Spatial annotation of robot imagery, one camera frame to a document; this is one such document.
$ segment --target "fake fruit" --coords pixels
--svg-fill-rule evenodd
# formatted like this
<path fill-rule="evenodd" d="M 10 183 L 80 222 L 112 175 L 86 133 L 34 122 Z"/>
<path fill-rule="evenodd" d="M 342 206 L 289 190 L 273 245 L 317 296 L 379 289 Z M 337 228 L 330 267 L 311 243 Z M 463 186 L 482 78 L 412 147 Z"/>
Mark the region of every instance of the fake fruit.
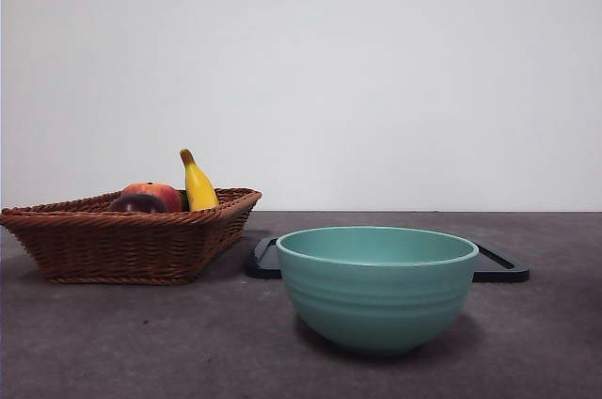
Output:
<path fill-rule="evenodd" d="M 190 206 L 188 206 L 188 196 L 186 195 L 185 190 L 180 190 L 180 198 L 182 199 L 182 212 L 186 213 L 190 211 Z"/>
<path fill-rule="evenodd" d="M 166 213 L 167 205 L 154 195 L 121 194 L 111 202 L 108 210 L 139 213 Z"/>
<path fill-rule="evenodd" d="M 182 211 L 182 199 L 180 192 L 169 184 L 161 183 L 133 183 L 121 191 L 123 194 L 148 194 L 162 200 L 170 213 L 180 213 Z"/>
<path fill-rule="evenodd" d="M 219 200 L 215 189 L 207 175 L 195 163 L 191 152 L 187 149 L 180 150 L 180 157 L 184 163 L 186 196 L 190 211 L 201 211 L 217 206 Z"/>

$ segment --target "bowl rim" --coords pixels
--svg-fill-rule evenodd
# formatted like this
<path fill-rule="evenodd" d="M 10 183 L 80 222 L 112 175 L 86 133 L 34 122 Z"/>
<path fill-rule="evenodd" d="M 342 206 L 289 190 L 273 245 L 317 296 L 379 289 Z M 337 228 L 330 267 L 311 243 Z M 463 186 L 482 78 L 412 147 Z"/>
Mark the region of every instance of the bowl rim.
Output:
<path fill-rule="evenodd" d="M 323 257 L 319 257 L 319 256 L 306 255 L 304 253 L 298 253 L 296 251 L 293 251 L 282 245 L 282 241 L 285 241 L 286 239 L 288 239 L 290 237 L 296 236 L 297 234 L 301 234 L 304 232 L 321 232 L 321 231 L 345 230 L 345 229 L 352 229 L 352 228 L 353 229 L 362 228 L 362 229 L 372 229 L 372 230 L 414 231 L 414 232 L 435 234 L 437 236 L 443 236 L 445 238 L 454 239 L 454 240 L 463 242 L 463 243 L 469 245 L 472 248 L 472 250 L 466 255 L 458 256 L 455 258 L 449 258 L 447 260 L 439 260 L 439 261 L 425 261 L 425 262 L 417 262 L 417 263 L 416 262 L 414 262 L 414 263 L 366 263 L 366 262 L 345 261 L 345 260 L 337 260 L 337 259 L 332 259 L 332 258 L 323 258 Z M 418 267 L 418 266 L 427 266 L 427 265 L 460 263 L 462 261 L 469 260 L 470 258 L 474 258 L 479 254 L 479 247 L 474 242 L 469 241 L 468 239 L 466 239 L 464 237 L 456 236 L 454 234 L 448 234 L 446 232 L 440 232 L 440 231 L 422 230 L 422 229 L 417 229 L 417 228 L 374 226 L 374 225 L 343 225 L 343 226 L 332 226 L 332 227 L 308 228 L 305 230 L 292 231 L 292 232 L 288 232 L 286 234 L 281 235 L 276 240 L 276 246 L 277 246 L 278 251 L 288 253 L 290 255 L 293 255 L 293 256 L 301 258 L 301 259 L 317 261 L 320 263 L 332 263 L 332 264 L 340 264 L 340 265 L 366 265 L 366 266 L 371 266 L 371 267 L 404 267 L 404 266 Z"/>

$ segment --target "banana stem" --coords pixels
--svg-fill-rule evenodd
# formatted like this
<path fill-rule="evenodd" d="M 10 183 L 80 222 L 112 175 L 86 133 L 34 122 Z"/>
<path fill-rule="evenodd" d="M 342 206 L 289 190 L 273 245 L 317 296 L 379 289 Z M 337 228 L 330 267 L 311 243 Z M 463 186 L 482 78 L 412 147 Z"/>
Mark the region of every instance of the banana stem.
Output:
<path fill-rule="evenodd" d="M 180 150 L 180 157 L 182 159 L 182 162 L 184 162 L 185 166 L 195 163 L 195 158 L 192 157 L 192 153 L 186 148 Z"/>

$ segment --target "black tray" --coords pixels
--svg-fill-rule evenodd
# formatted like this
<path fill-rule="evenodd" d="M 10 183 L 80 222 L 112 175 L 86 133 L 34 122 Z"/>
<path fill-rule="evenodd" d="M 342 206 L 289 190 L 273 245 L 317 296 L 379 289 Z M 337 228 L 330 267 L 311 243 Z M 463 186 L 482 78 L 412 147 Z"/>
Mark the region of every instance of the black tray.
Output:
<path fill-rule="evenodd" d="M 245 272 L 256 279 L 281 279 L 278 265 L 276 237 L 261 239 L 246 259 Z M 505 253 L 476 243 L 479 255 L 475 264 L 473 282 L 520 282 L 529 279 L 529 267 Z"/>

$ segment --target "basket rim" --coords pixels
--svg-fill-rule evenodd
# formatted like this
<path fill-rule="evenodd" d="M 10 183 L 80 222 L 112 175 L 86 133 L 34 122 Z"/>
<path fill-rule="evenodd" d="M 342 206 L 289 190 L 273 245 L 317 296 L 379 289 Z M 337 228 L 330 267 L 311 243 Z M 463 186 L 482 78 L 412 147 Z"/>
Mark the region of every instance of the basket rim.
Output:
<path fill-rule="evenodd" d="M 42 211 L 40 208 L 43 207 L 67 207 L 73 204 L 84 204 L 86 202 L 100 201 L 100 200 L 113 200 L 118 197 L 121 191 L 109 192 L 101 195 L 97 195 L 94 197 L 88 197 L 83 199 L 72 199 L 67 201 L 61 201 L 56 203 L 48 203 L 48 204 L 38 204 L 35 206 L 26 206 L 26 207 L 13 207 L 13 208 L 3 208 L 2 214 L 0 215 L 0 224 L 3 219 L 10 219 L 11 217 L 38 217 L 45 219 L 65 219 L 68 218 L 70 220 L 84 218 L 84 219 L 105 219 L 111 221 L 165 221 L 171 222 L 174 220 L 190 220 L 190 219 L 212 219 L 217 215 L 221 215 L 224 212 L 230 211 L 232 207 L 238 207 L 241 204 L 248 204 L 251 202 L 256 202 L 261 198 L 261 192 L 253 189 L 249 189 L 246 187 L 230 187 L 230 188 L 216 188 L 216 192 L 240 192 L 243 195 L 236 199 L 229 199 L 224 201 L 214 208 L 203 209 L 200 211 L 182 211 L 179 213 L 142 213 L 142 212 L 118 212 L 118 211 L 101 211 L 101 212 L 91 212 L 91 211 Z"/>

